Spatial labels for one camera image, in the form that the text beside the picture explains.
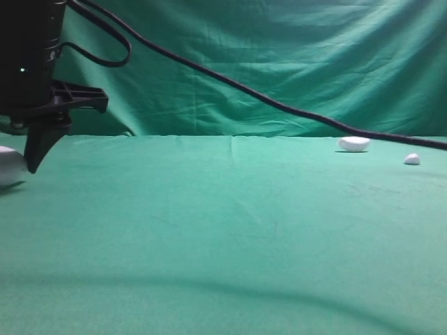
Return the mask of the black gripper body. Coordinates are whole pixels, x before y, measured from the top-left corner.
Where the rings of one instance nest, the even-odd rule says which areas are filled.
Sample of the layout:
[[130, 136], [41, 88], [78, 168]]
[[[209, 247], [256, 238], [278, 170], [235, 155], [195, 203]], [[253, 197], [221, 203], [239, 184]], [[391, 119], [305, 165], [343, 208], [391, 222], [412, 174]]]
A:
[[21, 135], [27, 119], [91, 108], [104, 113], [100, 89], [54, 80], [66, 1], [1, 2], [1, 132]]

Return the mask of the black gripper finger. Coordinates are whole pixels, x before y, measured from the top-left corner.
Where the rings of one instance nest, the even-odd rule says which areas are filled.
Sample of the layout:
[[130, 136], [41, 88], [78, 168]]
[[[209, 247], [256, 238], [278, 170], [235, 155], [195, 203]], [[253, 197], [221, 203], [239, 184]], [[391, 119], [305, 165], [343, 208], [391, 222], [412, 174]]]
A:
[[35, 174], [49, 151], [67, 135], [72, 125], [68, 114], [49, 114], [27, 124], [24, 159], [28, 172]]

